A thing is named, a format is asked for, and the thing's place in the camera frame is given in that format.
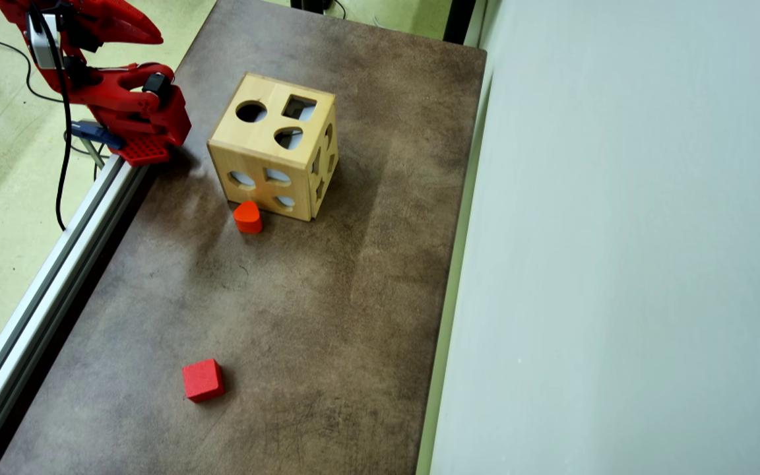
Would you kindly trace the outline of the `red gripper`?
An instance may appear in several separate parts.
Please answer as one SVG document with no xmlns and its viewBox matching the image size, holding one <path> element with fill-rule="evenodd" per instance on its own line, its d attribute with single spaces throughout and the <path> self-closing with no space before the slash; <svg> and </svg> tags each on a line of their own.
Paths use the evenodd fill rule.
<svg viewBox="0 0 760 475">
<path fill-rule="evenodd" d="M 159 28 L 127 1 L 108 2 L 111 18 L 94 1 L 0 1 L 0 11 L 23 33 L 51 31 L 64 49 L 95 52 L 112 42 L 163 43 Z"/>
</svg>

